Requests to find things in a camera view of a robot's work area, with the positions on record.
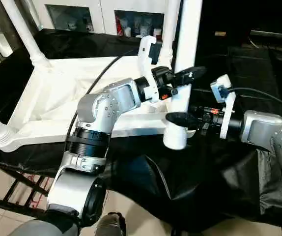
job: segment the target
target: black fabric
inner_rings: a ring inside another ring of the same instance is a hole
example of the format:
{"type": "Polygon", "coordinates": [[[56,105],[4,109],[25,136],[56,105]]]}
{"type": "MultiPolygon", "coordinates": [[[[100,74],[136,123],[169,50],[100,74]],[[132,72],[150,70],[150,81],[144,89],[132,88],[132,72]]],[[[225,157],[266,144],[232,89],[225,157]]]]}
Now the black fabric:
{"type": "MultiPolygon", "coordinates": [[[[140,42],[58,30],[42,30],[36,41],[50,59],[117,56],[138,48],[140,42]]],[[[282,98],[279,52],[227,45],[213,52],[198,49],[196,65],[208,70],[194,88],[209,89],[211,81],[227,73],[236,87],[282,98]]],[[[10,118],[32,69],[24,49],[0,64],[3,122],[10,118]]],[[[243,95],[236,100],[237,113],[258,110],[282,115],[279,104],[257,94],[243,95]]],[[[219,107],[211,93],[199,91],[192,92],[190,104],[219,107]]],[[[0,166],[53,177],[62,153],[63,143],[0,151],[0,166]]],[[[108,164],[110,171],[104,173],[108,188],[178,229],[199,232],[233,216],[282,225],[282,176],[276,158],[248,144],[196,134],[184,150],[173,151],[164,147],[161,135],[116,138],[110,142],[108,164]]]]}

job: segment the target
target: tiled floor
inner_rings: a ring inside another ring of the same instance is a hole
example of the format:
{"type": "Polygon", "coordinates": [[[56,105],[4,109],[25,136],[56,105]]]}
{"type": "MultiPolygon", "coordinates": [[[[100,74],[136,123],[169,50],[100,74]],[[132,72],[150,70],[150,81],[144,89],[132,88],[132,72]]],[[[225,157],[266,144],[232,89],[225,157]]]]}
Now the tiled floor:
{"type": "MultiPolygon", "coordinates": [[[[9,177],[0,171],[0,197],[3,197],[7,189],[11,186],[13,178],[9,177]]],[[[10,199],[11,202],[25,202],[29,188],[20,185],[14,196],[10,199]]],[[[39,207],[44,208],[46,198],[41,198],[39,207]]],[[[110,211],[121,212],[127,224],[127,233],[129,236],[169,236],[170,225],[160,221],[152,216],[139,205],[135,204],[130,199],[121,194],[109,191],[105,202],[103,214],[110,211]]],[[[16,214],[10,211],[0,209],[0,236],[6,236],[15,228],[24,222],[31,220],[31,217],[16,214]]],[[[253,223],[245,220],[234,219],[222,222],[215,227],[203,232],[205,236],[281,236],[281,230],[278,227],[266,224],[253,223]]],[[[81,236],[93,236],[94,226],[84,228],[81,236]]]]}

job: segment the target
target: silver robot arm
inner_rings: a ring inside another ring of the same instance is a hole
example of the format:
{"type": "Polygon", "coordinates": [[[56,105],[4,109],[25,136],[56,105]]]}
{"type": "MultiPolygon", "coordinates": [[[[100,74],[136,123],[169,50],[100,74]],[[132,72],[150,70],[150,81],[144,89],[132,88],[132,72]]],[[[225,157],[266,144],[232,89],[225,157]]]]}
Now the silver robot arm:
{"type": "Polygon", "coordinates": [[[282,117],[256,111],[247,111],[241,132],[241,141],[263,147],[274,153],[282,171],[282,117]]]}

